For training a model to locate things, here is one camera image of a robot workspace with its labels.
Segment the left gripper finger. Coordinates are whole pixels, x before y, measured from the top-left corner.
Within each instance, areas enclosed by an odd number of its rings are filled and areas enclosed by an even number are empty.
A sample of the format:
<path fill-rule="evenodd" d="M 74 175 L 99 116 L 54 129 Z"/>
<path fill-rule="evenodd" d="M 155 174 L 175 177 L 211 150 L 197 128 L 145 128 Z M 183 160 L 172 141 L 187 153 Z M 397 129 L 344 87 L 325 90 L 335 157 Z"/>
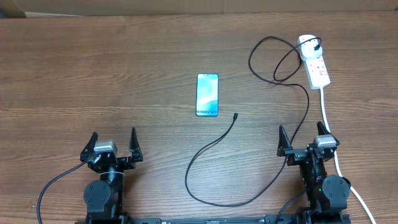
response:
<path fill-rule="evenodd" d="M 131 152 L 131 157 L 133 162 L 142 162 L 143 154 L 141 151 L 141 147 L 137 140 L 137 133 L 135 127 L 132 128 L 131 138 L 129 142 L 129 151 Z"/>
<path fill-rule="evenodd" d="M 83 148 L 83 150 L 80 153 L 80 160 L 82 162 L 87 161 L 90 154 L 92 152 L 94 152 L 94 147 L 95 147 L 97 140 L 98 140 L 98 134 L 97 134 L 97 132 L 94 132 L 91 135 L 91 138 L 88 141 L 87 145 Z"/>

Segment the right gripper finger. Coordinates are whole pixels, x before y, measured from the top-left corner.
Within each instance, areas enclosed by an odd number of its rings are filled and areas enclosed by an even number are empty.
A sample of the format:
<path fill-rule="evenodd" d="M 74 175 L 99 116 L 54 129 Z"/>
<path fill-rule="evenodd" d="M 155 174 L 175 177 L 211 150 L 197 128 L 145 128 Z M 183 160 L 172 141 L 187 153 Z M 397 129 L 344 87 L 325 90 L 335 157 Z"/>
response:
<path fill-rule="evenodd" d="M 318 129 L 318 135 L 319 136 L 331 134 L 331 132 L 329 132 L 329 130 L 327 130 L 327 128 L 325 127 L 325 125 L 321 121 L 319 121 L 317 123 L 317 129 Z"/>
<path fill-rule="evenodd" d="M 292 150 L 293 147 L 291 142 L 285 132 L 283 125 L 279 126 L 279 143 L 277 149 L 277 156 L 282 157 L 286 156 L 286 152 Z"/>

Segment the Samsung Galaxy smartphone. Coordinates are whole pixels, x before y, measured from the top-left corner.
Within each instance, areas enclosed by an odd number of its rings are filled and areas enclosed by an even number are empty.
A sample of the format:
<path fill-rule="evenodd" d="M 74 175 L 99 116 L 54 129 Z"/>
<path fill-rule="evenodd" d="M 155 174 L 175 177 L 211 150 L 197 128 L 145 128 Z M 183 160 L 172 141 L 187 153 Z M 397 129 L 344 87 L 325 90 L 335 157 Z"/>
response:
<path fill-rule="evenodd" d="M 200 73 L 197 75 L 196 115 L 218 116 L 219 75 Z"/>

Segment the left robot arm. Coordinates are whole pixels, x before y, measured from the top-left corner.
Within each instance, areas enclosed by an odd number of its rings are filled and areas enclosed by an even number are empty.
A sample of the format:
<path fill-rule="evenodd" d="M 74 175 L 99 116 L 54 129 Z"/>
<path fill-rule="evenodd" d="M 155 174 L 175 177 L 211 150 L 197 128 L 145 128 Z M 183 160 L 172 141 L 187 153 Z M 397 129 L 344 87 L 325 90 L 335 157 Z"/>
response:
<path fill-rule="evenodd" d="M 93 133 L 80 153 L 80 160 L 99 173 L 99 179 L 89 183 L 83 194 L 87 205 L 85 223 L 134 222 L 124 211 L 124 172 L 135 169 L 136 163 L 143 161 L 135 128 L 129 141 L 131 155 L 118 157 L 117 151 L 115 141 L 99 141 L 98 134 Z"/>

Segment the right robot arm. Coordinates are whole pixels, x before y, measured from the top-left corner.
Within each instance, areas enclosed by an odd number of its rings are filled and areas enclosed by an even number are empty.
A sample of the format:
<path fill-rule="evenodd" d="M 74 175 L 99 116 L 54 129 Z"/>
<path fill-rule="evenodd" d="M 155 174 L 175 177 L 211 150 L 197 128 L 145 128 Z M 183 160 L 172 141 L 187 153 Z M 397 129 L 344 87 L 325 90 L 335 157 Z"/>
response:
<path fill-rule="evenodd" d="M 318 135 L 304 149 L 294 149 L 283 126 L 279 127 L 277 155 L 284 157 L 288 166 L 299 166 L 304 190 L 279 211 L 276 223 L 350 223 L 347 209 L 351 182 L 338 175 L 328 175 L 324 162 L 334 158 L 340 142 L 322 122 L 317 123 Z M 308 198 L 308 207 L 283 217 L 284 210 L 301 196 Z"/>

